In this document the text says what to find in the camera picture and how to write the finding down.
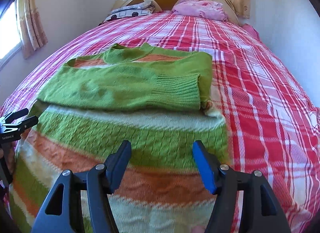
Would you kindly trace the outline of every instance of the bedspread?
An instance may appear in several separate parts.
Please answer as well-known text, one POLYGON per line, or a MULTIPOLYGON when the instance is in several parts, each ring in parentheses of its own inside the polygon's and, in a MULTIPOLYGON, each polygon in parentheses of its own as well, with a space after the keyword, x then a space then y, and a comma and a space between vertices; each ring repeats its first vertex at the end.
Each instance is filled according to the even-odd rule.
MULTIPOLYGON (((69 59, 103 52, 114 43, 135 47, 144 42, 212 55, 211 100, 226 118, 229 164, 237 171, 262 171, 292 232, 301 232, 320 207, 320 110, 266 46, 231 23, 168 12, 108 22, 42 62, 8 97, 0 115, 30 108, 39 89, 69 59)), ((26 196, 14 192, 14 197, 31 224, 35 214, 19 202, 26 196)), ((239 193, 233 231, 239 228, 241 201, 239 193)))

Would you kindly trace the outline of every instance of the window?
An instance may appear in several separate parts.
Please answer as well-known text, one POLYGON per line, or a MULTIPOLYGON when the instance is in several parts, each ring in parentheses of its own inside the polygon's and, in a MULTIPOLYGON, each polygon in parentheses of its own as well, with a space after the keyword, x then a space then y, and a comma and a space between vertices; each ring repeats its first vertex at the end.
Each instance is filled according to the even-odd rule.
POLYGON ((11 4, 0 19, 0 65, 20 47, 15 3, 11 4))

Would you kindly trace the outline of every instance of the sunlight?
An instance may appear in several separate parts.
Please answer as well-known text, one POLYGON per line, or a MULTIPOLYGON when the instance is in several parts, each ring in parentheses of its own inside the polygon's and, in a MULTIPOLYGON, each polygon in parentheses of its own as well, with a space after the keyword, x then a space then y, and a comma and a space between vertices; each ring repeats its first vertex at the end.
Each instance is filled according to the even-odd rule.
POLYGON ((4 58, 20 42, 14 3, 0 20, 0 59, 4 58))

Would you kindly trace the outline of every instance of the metal screw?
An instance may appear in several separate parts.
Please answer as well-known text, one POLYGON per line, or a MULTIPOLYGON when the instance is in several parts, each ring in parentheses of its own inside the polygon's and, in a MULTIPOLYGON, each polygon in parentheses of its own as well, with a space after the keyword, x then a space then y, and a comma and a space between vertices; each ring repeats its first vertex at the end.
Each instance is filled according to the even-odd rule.
POLYGON ((104 164, 97 164, 97 165, 96 165, 96 169, 97 169, 97 170, 102 170, 102 169, 104 169, 104 164))
POLYGON ((261 177, 262 176, 262 172, 256 170, 256 171, 254 171, 254 175, 257 176, 257 177, 261 177))
POLYGON ((70 173, 71 173, 70 170, 64 170, 64 171, 62 172, 62 175, 63 175, 63 176, 68 176, 70 173))
POLYGON ((223 171, 227 171, 227 170, 229 170, 229 166, 227 166, 226 164, 221 164, 220 169, 223 171))

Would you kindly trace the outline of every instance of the patterned pillowcase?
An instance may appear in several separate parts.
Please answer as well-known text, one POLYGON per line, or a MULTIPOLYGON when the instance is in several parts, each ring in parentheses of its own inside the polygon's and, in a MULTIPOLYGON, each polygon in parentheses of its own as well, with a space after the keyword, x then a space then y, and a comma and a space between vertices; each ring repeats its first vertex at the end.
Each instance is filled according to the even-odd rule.
POLYGON ((156 8, 152 2, 147 2, 149 6, 147 8, 139 8, 141 4, 134 4, 130 6, 121 7, 119 9, 113 10, 109 13, 107 18, 100 23, 98 26, 104 24, 107 21, 112 21, 124 17, 136 17, 136 16, 143 16, 143 15, 151 15, 156 8))
POLYGON ((172 8, 175 15, 194 16, 216 21, 227 21, 228 15, 223 4, 207 0, 180 0, 172 8))

